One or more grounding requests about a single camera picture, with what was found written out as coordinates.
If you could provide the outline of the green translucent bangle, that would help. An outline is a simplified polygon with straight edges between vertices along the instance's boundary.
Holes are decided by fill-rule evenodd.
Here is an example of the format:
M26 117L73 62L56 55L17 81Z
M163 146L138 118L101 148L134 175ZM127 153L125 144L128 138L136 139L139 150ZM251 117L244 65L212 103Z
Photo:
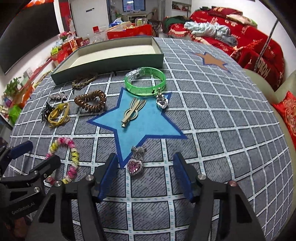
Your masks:
M157 95L165 86L166 75L156 68L140 67L125 75L125 88L133 95Z

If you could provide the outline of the red gift box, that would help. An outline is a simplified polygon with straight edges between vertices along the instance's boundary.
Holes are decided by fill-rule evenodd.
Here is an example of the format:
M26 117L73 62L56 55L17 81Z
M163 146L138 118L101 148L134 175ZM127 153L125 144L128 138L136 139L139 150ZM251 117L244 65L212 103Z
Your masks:
M77 48L78 46L75 39L64 42L62 44L62 50L67 52L68 55L71 55L74 51L77 50Z

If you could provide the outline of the clear heart pendant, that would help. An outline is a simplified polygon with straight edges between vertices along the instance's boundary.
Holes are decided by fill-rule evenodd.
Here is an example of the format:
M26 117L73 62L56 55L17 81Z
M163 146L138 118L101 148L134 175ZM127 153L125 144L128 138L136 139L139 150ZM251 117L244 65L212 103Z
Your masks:
M165 109L169 104L169 100L163 95L160 88L158 88L157 90L156 104L158 108L161 108L161 109Z

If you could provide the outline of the silver rhinestone hair clip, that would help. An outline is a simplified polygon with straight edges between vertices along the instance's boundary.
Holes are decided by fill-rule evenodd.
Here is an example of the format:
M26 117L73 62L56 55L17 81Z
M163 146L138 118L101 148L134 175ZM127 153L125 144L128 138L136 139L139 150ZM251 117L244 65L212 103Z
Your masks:
M59 93L50 94L49 95L49 98L51 100L56 100L56 101L64 102L64 101L67 100L68 96L67 96L67 94L64 91L62 91L62 92L59 92Z

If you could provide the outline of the grey checked tablecloth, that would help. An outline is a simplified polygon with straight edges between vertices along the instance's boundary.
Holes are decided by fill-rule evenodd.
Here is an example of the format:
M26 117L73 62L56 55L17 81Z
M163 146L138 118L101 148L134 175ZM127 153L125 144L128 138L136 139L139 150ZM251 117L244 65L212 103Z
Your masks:
M180 152L196 171L217 182L235 180L274 240L293 209L293 148L289 134L246 72L221 50L191 41L158 38L164 53L168 107L149 97L136 120L121 127L133 97L125 72L99 75L79 91L45 78L25 105L10 145L31 141L33 150L7 168L27 174L57 138L70 138L79 153L77 179L92 174L109 154L119 157L110 192L97 206L108 240L184 240L193 204L182 194L173 156ZM66 101L49 98L64 91ZM47 121L41 111L54 110ZM144 168L130 176L131 148L146 147Z

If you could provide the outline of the pink heart pendant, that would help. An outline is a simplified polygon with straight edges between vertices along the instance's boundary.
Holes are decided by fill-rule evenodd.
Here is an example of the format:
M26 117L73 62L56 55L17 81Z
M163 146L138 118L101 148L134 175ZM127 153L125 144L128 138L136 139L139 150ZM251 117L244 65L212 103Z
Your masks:
M128 160L127 169L130 176L135 176L140 172L142 172L144 168L143 160L147 150L146 150L146 147L133 146L131 148L131 151L132 151L132 155L131 155L131 158Z

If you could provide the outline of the black bow hair clip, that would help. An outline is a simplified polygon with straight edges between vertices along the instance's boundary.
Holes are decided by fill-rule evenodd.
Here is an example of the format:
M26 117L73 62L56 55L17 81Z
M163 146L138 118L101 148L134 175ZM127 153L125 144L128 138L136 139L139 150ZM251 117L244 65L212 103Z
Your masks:
M41 111L41 121L47 121L50 113L54 110L54 108L46 102L46 106Z

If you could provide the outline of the light blue clothes pile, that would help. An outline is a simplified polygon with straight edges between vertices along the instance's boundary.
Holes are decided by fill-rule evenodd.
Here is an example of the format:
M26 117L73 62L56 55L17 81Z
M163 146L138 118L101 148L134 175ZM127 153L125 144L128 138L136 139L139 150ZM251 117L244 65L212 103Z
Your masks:
M185 22L184 28L195 37L211 37L231 47L238 45L238 40L231 35L231 30L226 25L209 22Z

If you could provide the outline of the red embroidered cushion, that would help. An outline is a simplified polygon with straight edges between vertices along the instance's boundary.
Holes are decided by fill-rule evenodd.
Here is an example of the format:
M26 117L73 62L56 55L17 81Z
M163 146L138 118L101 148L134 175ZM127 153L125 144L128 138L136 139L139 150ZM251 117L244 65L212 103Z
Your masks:
M272 106L280 114L287 126L292 138L294 147L296 147L296 98L287 91L285 98L280 103L273 103Z

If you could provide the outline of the green shallow tray box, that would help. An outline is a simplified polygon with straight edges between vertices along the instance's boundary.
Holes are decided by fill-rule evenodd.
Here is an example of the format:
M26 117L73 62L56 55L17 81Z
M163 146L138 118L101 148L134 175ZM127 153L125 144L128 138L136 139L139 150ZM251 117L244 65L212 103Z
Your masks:
M75 50L52 72L60 85L91 73L105 74L139 67L163 68L164 54L152 36L119 38Z

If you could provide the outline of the potted green plant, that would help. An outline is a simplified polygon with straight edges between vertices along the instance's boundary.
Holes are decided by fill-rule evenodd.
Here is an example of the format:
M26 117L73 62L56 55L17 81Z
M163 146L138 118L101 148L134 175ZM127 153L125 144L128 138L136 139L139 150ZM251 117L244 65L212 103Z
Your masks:
M18 93L18 85L20 84L21 77L13 78L7 85L4 91L4 97L15 97Z

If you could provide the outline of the red covered sofa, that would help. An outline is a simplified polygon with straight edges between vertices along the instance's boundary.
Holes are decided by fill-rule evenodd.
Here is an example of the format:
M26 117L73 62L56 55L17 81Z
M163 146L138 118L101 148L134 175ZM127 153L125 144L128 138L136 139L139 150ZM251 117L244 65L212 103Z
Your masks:
M184 28L185 22L219 23L231 30L231 35L238 40L238 45L231 47L211 37L195 37ZM189 38L194 42L212 45L232 57L242 68L253 71L255 62L263 48L267 35L256 28L256 23L243 16L242 12L231 8L202 7L195 10L191 16L165 17L162 21L163 32L173 38ZM280 45L270 40L256 73L262 76L277 90L283 82L285 61Z

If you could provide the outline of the black television screen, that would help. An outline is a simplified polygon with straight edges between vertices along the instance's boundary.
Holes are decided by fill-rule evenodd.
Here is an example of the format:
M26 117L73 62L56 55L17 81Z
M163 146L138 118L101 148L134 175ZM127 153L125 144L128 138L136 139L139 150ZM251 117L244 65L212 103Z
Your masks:
M7 73L32 49L60 33L54 1L36 1L17 14L1 36L1 69Z

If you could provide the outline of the beige rabbit hair clip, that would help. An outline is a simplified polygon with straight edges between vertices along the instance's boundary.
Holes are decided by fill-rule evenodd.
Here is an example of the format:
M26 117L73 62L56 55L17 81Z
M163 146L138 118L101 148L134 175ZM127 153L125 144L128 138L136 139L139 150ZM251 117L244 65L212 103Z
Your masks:
M130 103L129 109L124 112L124 117L121 120L121 127L125 128L130 121L138 117L138 112L145 106L146 100L134 98Z

